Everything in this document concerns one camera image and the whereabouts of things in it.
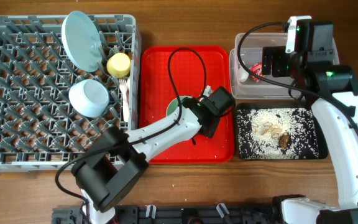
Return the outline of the green bowl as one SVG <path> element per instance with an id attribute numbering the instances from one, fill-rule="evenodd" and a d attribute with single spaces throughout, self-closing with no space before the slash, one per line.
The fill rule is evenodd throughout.
<path id="1" fill-rule="evenodd" d="M 184 102 L 183 100 L 185 98 L 192 98 L 192 96 L 180 96 L 180 101 L 181 101 L 181 107 L 184 107 Z M 172 114 L 173 112 L 175 112 L 175 110 L 178 108 L 179 104 L 178 104 L 178 100 L 175 98 L 173 99 L 169 105 L 167 106 L 167 109 L 166 109 L 166 113 L 165 115 L 166 116 L 169 116 L 170 114 Z"/>

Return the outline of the red snack wrapper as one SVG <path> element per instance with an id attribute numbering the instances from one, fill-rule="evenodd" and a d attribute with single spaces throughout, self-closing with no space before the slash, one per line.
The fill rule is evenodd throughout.
<path id="1" fill-rule="evenodd" d="M 265 75 L 262 74 L 262 62 L 253 64 L 251 67 L 249 67 L 249 70 L 259 77 L 265 77 Z"/>

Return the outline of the white napkin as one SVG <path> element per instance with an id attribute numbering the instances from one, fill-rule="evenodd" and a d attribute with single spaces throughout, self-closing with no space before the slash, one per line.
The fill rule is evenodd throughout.
<path id="1" fill-rule="evenodd" d="M 238 63 L 238 79 L 240 83 L 244 83 L 247 81 L 249 77 L 249 73 L 244 70 L 244 68 Z"/>

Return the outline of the white plastic spoon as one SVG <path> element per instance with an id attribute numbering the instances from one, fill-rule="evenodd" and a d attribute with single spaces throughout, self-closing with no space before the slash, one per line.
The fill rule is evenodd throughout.
<path id="1" fill-rule="evenodd" d="M 130 91 L 131 91 L 131 77 L 129 77 L 127 79 L 127 92 L 128 92 L 128 94 L 130 93 Z"/>

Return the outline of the white plastic fork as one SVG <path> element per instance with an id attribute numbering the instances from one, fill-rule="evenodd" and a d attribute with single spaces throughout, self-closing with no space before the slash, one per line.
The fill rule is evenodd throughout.
<path id="1" fill-rule="evenodd" d="M 119 79 L 119 89 L 122 95 L 122 114 L 125 122 L 129 121 L 129 102 L 128 102 L 128 86 L 127 80 L 124 78 Z"/>

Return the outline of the yellow plastic cup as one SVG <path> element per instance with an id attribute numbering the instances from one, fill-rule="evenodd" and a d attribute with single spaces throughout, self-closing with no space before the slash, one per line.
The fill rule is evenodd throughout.
<path id="1" fill-rule="evenodd" d="M 119 52 L 107 61 L 106 68 L 111 76 L 123 78 L 130 73 L 131 60 L 128 55 Z"/>

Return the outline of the light blue small bowl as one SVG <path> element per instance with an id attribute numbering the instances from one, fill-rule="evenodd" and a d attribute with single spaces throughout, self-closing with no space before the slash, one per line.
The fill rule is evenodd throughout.
<path id="1" fill-rule="evenodd" d="M 69 89 L 68 98 L 79 114 L 90 118 L 101 116 L 109 103 L 106 87 L 92 79 L 74 84 Z"/>

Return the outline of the light blue plate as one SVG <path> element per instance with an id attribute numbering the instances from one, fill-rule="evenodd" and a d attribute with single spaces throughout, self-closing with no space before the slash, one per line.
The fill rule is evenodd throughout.
<path id="1" fill-rule="evenodd" d="M 95 72 L 99 68 L 101 39 L 88 15 L 81 11 L 67 15 L 62 24 L 62 43 L 68 58 L 80 70 Z"/>

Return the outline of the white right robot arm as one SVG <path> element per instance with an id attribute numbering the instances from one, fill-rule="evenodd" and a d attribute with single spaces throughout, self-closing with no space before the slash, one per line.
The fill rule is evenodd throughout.
<path id="1" fill-rule="evenodd" d="M 306 95 L 325 138 L 336 174 L 338 207 L 306 197 L 281 199 L 284 223 L 358 223 L 358 81 L 335 64 L 333 23 L 292 16 L 283 23 L 284 46 L 266 47 L 264 75 L 292 77 L 290 89 Z"/>

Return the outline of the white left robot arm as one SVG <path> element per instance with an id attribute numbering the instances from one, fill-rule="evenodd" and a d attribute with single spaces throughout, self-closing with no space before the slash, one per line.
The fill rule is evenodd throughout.
<path id="1" fill-rule="evenodd" d="M 88 221 L 112 220 L 114 207 L 139 181 L 151 159 L 197 134 L 213 137 L 221 116 L 233 104 L 232 95 L 220 86 L 208 96 L 180 100 L 174 112 L 146 127 L 105 131 L 71 168 L 85 197 Z"/>

